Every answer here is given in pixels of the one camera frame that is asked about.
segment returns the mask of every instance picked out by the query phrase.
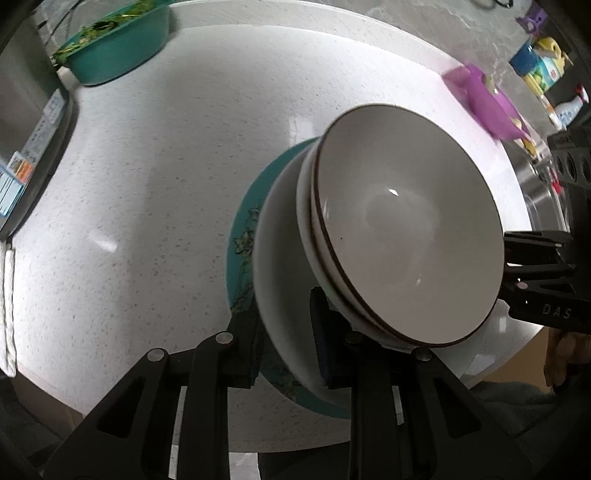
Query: white ceramic bowl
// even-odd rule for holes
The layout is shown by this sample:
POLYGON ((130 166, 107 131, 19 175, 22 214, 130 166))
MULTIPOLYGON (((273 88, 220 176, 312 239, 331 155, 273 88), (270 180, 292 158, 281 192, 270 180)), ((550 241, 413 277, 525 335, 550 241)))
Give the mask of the white ceramic bowl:
POLYGON ((356 310, 415 345, 478 329, 501 284, 503 230, 453 138, 408 110, 362 106, 332 123, 312 169, 317 251, 356 310))
POLYGON ((410 351, 414 348, 407 342, 399 339, 398 337, 382 330, 379 326, 372 323, 367 318, 367 313, 363 313, 362 307, 356 302, 352 304, 348 297, 345 297, 339 289, 344 286, 344 282, 338 282, 337 279, 332 279, 330 274, 325 270, 325 265, 319 255, 319 246, 316 245, 316 238, 311 224, 311 173, 312 165, 316 157, 316 147, 319 141, 310 145, 307 149, 306 156, 301 166, 300 176, 297 182, 296 190, 296 211, 297 211, 297 223, 300 230, 300 237, 304 250, 306 251, 306 257, 310 263, 310 267, 316 280, 324 290, 328 300, 335 306, 335 308, 345 317, 345 319, 351 324, 354 330, 357 330, 364 335, 373 338, 381 345, 401 351, 410 351))

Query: spray bottle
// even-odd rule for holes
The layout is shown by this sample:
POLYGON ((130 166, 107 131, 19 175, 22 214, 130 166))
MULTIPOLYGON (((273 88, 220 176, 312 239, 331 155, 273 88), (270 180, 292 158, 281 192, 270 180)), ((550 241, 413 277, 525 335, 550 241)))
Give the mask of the spray bottle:
POLYGON ((554 107, 554 111, 564 128, 567 128, 571 124, 581 111, 581 108, 583 108, 583 105, 589 103, 589 96, 583 85, 579 84, 575 92, 577 96, 573 100, 554 107))

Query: person's hand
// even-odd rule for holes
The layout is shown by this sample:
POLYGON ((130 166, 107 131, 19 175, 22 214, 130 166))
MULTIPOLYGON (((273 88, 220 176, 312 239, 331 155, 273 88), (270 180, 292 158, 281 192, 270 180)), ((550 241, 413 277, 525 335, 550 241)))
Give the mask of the person's hand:
POLYGON ((561 386, 566 380, 569 364, 591 362, 591 335, 564 333, 551 328, 548 333, 548 348, 544 364, 546 385, 561 386))

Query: white towel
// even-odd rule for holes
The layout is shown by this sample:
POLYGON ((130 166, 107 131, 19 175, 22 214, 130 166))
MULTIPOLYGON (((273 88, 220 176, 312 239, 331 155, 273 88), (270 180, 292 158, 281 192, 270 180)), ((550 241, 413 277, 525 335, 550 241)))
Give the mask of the white towel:
POLYGON ((14 250, 0 242, 0 370, 9 377, 17 376, 17 349, 14 344, 12 286, 14 282, 14 250))

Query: screw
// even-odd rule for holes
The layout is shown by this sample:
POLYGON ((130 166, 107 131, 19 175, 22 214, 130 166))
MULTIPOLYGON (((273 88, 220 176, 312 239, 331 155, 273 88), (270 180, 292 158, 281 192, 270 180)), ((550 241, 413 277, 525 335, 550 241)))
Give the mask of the screw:
POLYGON ((225 345, 234 340, 234 336, 230 332, 220 332, 216 335, 216 342, 225 345))
POLYGON ((161 348, 154 348, 150 350, 146 356, 151 362, 160 362, 164 358, 164 350, 161 348))
POLYGON ((422 346, 415 348, 413 350, 413 355, 421 362, 428 362, 433 357, 431 350, 422 346))
POLYGON ((351 343, 352 345, 358 345, 363 342, 363 333, 349 332, 345 336, 345 342, 351 343))

